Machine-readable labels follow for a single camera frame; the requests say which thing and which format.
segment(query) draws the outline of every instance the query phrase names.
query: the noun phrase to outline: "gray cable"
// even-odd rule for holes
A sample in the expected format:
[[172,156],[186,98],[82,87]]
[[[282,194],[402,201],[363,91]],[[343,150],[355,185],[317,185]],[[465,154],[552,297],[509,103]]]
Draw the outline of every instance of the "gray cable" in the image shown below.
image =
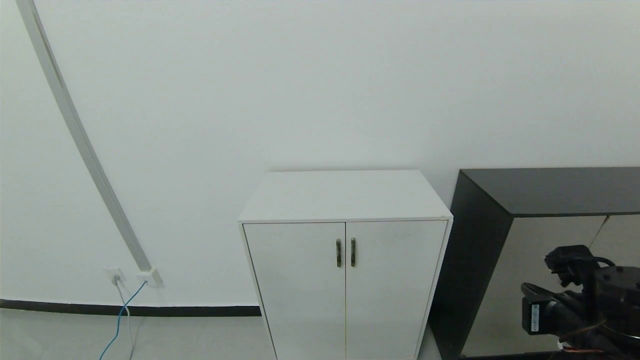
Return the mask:
[[[120,281],[120,277],[118,277],[118,279],[116,280],[115,286],[118,289],[118,294],[120,294],[120,300],[122,300],[122,305],[124,305],[127,303],[127,301],[124,299],[124,296],[122,296],[122,291],[120,290],[120,285],[118,284],[119,281]],[[131,360],[131,358],[133,357],[133,349],[135,347],[133,343],[133,337],[131,336],[131,313],[129,312],[128,306],[125,306],[124,309],[127,311],[127,327],[129,328],[129,341],[131,342],[131,353],[129,354],[129,360]]]

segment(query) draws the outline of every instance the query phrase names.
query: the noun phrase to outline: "cabinet handle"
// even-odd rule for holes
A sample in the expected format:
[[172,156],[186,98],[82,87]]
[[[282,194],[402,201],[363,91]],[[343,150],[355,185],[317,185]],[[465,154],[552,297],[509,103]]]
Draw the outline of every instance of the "cabinet handle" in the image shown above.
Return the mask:
[[342,243],[340,242],[340,239],[335,240],[335,253],[336,253],[336,262],[338,264],[338,267],[341,268],[342,267]]
[[351,267],[356,266],[356,238],[351,238]]

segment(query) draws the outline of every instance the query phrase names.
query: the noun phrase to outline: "cabinet top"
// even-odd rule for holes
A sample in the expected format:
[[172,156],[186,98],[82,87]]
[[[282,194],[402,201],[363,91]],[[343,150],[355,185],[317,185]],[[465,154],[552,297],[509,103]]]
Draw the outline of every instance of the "cabinet top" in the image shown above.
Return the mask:
[[452,218],[420,170],[269,172],[241,224]]

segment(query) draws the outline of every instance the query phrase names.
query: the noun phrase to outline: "blue cable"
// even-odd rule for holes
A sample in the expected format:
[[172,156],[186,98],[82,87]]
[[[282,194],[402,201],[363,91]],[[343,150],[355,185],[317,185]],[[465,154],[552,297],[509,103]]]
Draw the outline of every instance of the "blue cable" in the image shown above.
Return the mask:
[[109,342],[109,344],[107,344],[107,347],[104,348],[104,350],[102,351],[102,354],[100,355],[100,360],[102,360],[102,357],[104,356],[104,353],[107,352],[107,349],[111,346],[111,344],[113,344],[114,341],[116,341],[116,338],[118,337],[118,334],[120,334],[120,318],[122,317],[122,311],[124,311],[124,309],[127,307],[127,305],[129,305],[129,303],[131,302],[131,300],[133,300],[134,297],[136,297],[136,295],[140,292],[140,290],[142,290],[142,287],[144,287],[144,285],[147,282],[143,282],[142,285],[140,285],[140,288],[136,291],[135,294],[133,294],[129,300],[127,300],[127,302],[120,308],[120,312],[118,313],[118,323],[116,324],[116,336],[113,337],[113,339],[111,339],[111,341]]

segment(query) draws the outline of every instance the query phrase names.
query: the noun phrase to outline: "white cabinet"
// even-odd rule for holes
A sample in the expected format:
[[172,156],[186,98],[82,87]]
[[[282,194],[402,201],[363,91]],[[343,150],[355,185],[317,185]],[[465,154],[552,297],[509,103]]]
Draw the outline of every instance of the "white cabinet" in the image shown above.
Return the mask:
[[277,359],[415,359],[451,221],[418,170],[268,173],[239,223]]

